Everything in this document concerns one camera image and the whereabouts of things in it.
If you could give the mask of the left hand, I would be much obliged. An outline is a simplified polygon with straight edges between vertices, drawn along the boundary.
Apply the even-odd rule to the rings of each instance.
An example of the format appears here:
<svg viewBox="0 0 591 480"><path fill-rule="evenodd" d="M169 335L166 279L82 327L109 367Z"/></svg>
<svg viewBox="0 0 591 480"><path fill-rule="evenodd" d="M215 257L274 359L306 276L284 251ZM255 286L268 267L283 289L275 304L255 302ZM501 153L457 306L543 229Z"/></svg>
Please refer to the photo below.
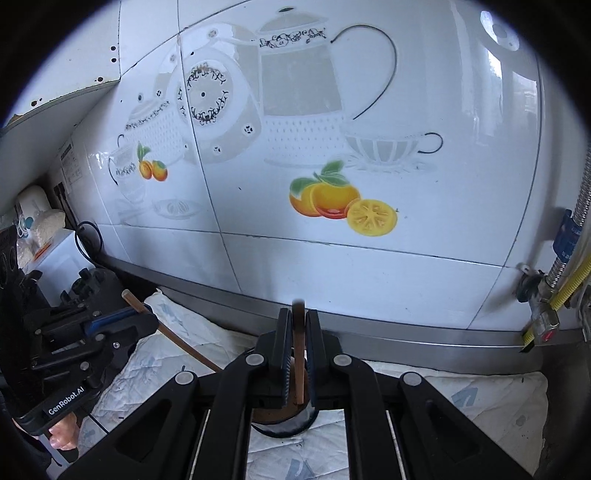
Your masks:
<svg viewBox="0 0 591 480"><path fill-rule="evenodd" d="M56 450L69 451L78 447L79 426L76 414L71 412L49 429L49 442Z"/></svg>

